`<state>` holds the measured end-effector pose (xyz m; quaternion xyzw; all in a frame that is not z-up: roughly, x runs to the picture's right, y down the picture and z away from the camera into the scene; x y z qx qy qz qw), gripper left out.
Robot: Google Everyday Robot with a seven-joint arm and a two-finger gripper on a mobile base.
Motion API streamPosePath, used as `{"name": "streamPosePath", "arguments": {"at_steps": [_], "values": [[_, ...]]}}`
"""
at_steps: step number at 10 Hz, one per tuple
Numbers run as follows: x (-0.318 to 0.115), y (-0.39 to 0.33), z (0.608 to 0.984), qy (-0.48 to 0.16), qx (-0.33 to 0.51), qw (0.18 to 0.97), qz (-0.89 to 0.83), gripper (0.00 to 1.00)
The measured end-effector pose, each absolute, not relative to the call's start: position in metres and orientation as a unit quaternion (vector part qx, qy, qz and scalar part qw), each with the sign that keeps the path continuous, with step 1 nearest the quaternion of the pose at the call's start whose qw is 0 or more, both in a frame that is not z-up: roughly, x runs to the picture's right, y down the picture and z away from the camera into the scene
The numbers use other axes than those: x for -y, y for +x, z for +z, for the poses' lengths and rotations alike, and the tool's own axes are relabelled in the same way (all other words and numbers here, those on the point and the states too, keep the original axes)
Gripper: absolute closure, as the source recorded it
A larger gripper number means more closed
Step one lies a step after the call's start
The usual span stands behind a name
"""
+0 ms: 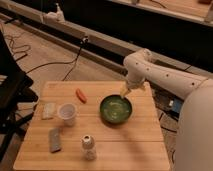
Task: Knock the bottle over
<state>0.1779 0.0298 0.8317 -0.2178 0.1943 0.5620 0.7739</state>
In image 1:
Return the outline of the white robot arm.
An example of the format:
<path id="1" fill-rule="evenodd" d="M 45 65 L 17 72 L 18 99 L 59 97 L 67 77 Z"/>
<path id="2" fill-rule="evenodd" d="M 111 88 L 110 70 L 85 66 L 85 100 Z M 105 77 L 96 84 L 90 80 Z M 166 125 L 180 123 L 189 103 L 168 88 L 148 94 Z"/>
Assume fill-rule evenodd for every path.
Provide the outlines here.
<path id="1" fill-rule="evenodd" d="M 122 97 L 148 80 L 183 100 L 173 171 L 213 171 L 213 79 L 154 64 L 149 49 L 129 54 L 123 65 Z"/>

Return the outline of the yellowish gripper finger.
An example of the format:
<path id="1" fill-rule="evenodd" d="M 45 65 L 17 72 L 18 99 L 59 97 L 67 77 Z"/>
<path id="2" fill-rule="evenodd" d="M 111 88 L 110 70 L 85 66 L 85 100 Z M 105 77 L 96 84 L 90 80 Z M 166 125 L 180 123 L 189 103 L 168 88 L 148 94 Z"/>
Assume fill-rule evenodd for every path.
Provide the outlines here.
<path id="1" fill-rule="evenodd" d="M 120 97 L 122 99 L 124 99 L 128 94 L 130 93 L 130 89 L 124 85 L 122 88 L 121 88 L 121 91 L 120 91 Z"/>

